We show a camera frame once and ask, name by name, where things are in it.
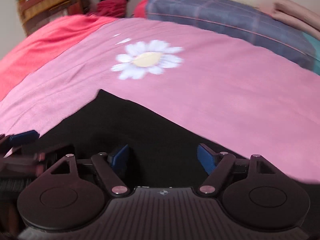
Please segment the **coral red blanket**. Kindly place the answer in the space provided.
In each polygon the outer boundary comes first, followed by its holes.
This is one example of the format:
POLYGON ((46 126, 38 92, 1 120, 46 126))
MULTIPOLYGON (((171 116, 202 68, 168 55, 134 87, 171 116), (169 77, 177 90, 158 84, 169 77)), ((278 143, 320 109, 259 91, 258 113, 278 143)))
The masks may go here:
POLYGON ((35 31, 1 59, 1 99, 30 73, 115 20, 94 15, 63 16, 35 31))

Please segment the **wooden shelf rack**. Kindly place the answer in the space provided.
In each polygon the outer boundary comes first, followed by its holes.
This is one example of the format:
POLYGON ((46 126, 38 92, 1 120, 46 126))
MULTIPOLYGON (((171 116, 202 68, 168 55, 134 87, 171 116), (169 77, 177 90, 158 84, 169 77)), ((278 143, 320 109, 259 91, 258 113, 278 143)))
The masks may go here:
POLYGON ((46 25, 52 17, 83 14, 82 0, 20 0, 17 13, 25 36, 46 25))

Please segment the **red crumpled cloth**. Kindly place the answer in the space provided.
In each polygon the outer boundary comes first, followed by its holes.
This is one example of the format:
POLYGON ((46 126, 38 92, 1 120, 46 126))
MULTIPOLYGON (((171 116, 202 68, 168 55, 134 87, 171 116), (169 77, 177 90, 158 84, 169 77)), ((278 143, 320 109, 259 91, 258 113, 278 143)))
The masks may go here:
MULTIPOLYGON (((130 17, 146 18, 146 5, 148 0, 141 0, 130 17)), ((127 13, 127 0, 104 0, 97 4, 96 9, 87 15, 125 18, 127 13)))

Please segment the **blue plaid bedsheet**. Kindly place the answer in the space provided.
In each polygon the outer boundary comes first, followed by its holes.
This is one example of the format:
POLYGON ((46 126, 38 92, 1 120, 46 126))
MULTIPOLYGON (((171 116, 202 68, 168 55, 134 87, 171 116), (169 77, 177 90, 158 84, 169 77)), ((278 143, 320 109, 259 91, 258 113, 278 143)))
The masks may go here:
POLYGON ((230 0, 146 0, 146 18, 214 31, 264 47, 319 74, 319 40, 230 0))

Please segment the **black pants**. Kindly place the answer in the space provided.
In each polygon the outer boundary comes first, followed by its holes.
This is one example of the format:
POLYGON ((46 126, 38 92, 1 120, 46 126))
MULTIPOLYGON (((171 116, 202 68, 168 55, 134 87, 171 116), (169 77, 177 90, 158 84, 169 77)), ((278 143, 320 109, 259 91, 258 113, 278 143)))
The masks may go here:
POLYGON ((87 159, 128 145, 138 158, 131 187, 197 187, 207 173, 197 159, 203 143, 219 153, 227 148, 196 135, 151 110, 100 90, 97 97, 27 146, 28 153, 71 143, 75 155, 87 159))

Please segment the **pink daisy blanket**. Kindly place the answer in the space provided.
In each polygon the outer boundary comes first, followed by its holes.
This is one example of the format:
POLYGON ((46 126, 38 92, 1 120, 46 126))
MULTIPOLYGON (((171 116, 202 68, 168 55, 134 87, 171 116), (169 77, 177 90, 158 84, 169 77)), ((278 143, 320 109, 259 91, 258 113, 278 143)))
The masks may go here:
POLYGON ((172 22, 101 26, 1 99, 1 132, 43 134, 99 90, 319 182, 319 76, 246 41, 172 22))

